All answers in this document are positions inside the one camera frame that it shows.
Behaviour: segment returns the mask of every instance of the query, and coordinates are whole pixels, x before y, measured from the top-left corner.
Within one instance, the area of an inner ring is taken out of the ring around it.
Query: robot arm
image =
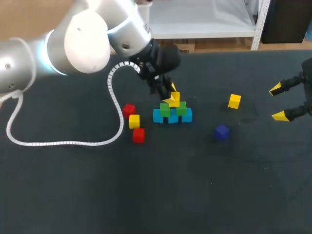
[[[296,108],[286,109],[273,115],[275,120],[291,122],[305,114],[312,115],[312,58],[302,63],[302,69],[298,76],[279,82],[270,90],[270,94],[275,96],[303,83],[306,101]]]
[[[0,42],[0,94],[24,91],[36,77],[100,71],[109,61],[110,45],[140,66],[151,93],[171,97],[165,73],[179,66],[178,48],[157,45],[134,0],[75,0],[55,30]]]

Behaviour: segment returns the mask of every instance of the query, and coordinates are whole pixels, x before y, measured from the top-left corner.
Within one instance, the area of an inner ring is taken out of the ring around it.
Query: cube
[[[122,109],[122,113],[125,118],[129,118],[130,115],[134,115],[136,113],[136,107],[131,104],[126,104]]]
[[[132,141],[136,144],[143,144],[145,140],[145,130],[144,128],[136,128],[132,133]]]
[[[186,102],[180,102],[180,106],[176,108],[176,114],[178,116],[184,116],[187,113]]]
[[[230,138],[230,130],[225,125],[220,125],[214,129],[214,136],[218,140],[227,140]]]
[[[182,116],[182,123],[192,122],[193,114],[191,108],[186,109],[186,115]]]
[[[168,123],[179,123],[179,116],[176,115],[176,109],[170,110],[170,117],[168,117]]]
[[[140,115],[130,115],[129,116],[129,128],[140,128]]]
[[[160,115],[160,109],[154,109],[153,111],[153,122],[154,123],[163,123],[164,117]]]
[[[229,107],[233,109],[238,109],[241,96],[232,94],[229,101]]]
[[[168,103],[160,104],[160,115],[162,117],[170,117],[170,106]]]
[[[175,99],[172,101],[171,99],[166,100],[170,107],[179,107],[180,106],[180,92],[171,92],[171,96]]]

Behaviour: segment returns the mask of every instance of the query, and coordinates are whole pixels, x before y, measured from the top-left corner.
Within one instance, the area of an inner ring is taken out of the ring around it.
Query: green cube
[[[176,108],[176,115],[184,116],[187,113],[186,102],[181,101],[180,106]]]
[[[170,117],[170,106],[168,103],[160,104],[160,115],[162,117]]]

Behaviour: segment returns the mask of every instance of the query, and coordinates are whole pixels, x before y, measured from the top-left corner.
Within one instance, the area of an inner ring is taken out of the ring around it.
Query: red cube
[[[135,128],[132,135],[133,143],[143,144],[145,140],[144,128]]]
[[[122,109],[122,113],[125,118],[129,118],[130,115],[134,115],[136,113],[136,107],[131,104],[126,104]]]

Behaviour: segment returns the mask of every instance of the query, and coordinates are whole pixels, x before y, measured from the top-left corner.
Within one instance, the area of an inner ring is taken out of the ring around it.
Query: wall
[[[72,0],[0,0],[0,40],[32,38],[53,29]]]

